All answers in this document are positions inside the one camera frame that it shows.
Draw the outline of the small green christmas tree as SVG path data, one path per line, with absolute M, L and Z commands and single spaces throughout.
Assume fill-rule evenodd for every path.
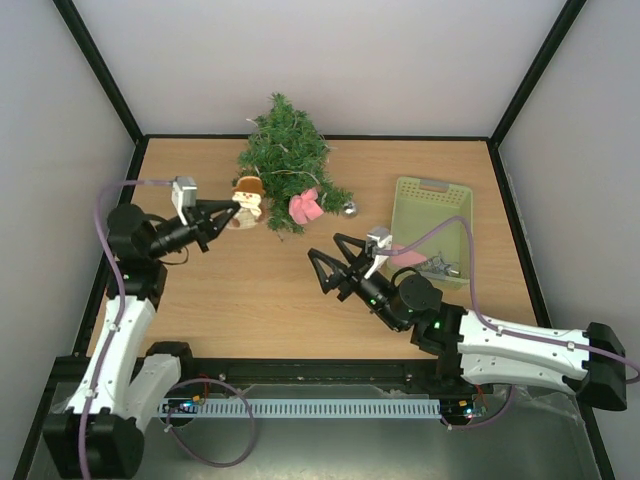
M 270 230 L 302 235 L 312 221 L 340 214 L 353 200 L 329 174 L 325 137 L 286 95 L 272 94 L 270 109 L 251 123 L 254 131 L 237 158 L 233 185 L 257 192 Z

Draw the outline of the pink felt bow ornament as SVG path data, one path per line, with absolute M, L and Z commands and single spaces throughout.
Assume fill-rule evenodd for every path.
M 316 188 L 311 188 L 301 194 L 292 196 L 288 210 L 289 215 L 297 225 L 306 225 L 324 214 L 324 210 L 318 204 Z

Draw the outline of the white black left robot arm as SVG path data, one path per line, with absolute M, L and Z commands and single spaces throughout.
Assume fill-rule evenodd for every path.
M 153 224 L 135 204 L 107 217 L 113 268 L 105 318 L 85 374 L 63 410 L 47 415 L 42 435 L 63 479 L 130 479 L 144 452 L 145 431 L 161 400 L 192 360 L 185 342 L 153 345 L 140 371 L 138 350 L 154 319 L 167 278 L 162 259 L 192 243 L 202 251 L 240 208 L 232 200 L 196 200 Z

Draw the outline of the snowman ornament brown hat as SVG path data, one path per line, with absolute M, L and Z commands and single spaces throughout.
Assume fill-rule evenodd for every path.
M 246 230 L 256 227 L 266 216 L 262 200 L 265 190 L 262 180 L 257 176 L 244 176 L 237 180 L 232 188 L 232 200 L 240 205 L 230 220 L 229 230 Z

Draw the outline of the clear led string lights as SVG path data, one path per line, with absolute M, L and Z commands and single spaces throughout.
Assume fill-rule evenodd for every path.
M 241 169 L 263 178 L 288 173 L 310 185 L 328 182 L 329 146 L 306 112 L 276 103 L 254 123 L 256 130 L 237 160 Z

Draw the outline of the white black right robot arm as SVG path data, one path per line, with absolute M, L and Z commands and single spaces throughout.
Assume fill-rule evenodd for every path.
M 308 258 L 324 293 L 344 301 L 357 296 L 394 332 L 436 356 L 436 379 L 445 390 L 505 384 L 547 388 L 600 410 L 627 408 L 624 347 L 613 329 L 592 322 L 584 330 L 522 325 L 482 316 L 443 301 L 443 293 L 413 267 L 391 278 L 373 239 L 337 233 L 342 260 L 312 248 Z

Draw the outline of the silver disco ball ornament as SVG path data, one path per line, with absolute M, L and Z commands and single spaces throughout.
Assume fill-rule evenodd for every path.
M 342 207 L 342 215 L 345 218 L 355 218 L 358 215 L 358 206 L 355 202 L 346 202 Z

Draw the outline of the green perforated plastic basket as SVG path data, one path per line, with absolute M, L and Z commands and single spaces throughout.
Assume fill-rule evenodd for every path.
M 442 253 L 447 261 L 458 262 L 459 278 L 418 271 L 441 290 L 460 290 L 469 284 L 467 232 L 473 229 L 472 190 L 463 185 L 417 177 L 402 176 L 397 180 L 391 220 L 394 250 L 409 246 L 447 220 L 452 223 L 412 250 L 427 258 Z M 387 274 L 399 269 L 387 261 Z

